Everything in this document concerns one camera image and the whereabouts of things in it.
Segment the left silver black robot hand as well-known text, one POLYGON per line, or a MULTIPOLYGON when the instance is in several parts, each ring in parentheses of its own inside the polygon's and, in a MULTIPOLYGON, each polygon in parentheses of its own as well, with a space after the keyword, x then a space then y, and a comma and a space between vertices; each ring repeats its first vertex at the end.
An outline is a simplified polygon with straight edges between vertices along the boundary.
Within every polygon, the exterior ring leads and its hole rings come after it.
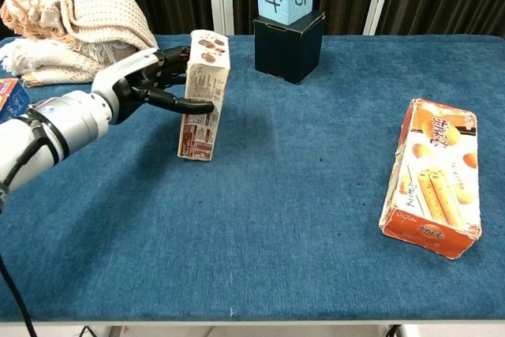
POLYGON ((210 114, 211 101, 177 97, 167 88, 184 84, 190 48, 156 47, 138 51, 99 71, 92 82, 92 92, 107 101, 111 125, 118 125, 146 103, 179 114, 210 114))

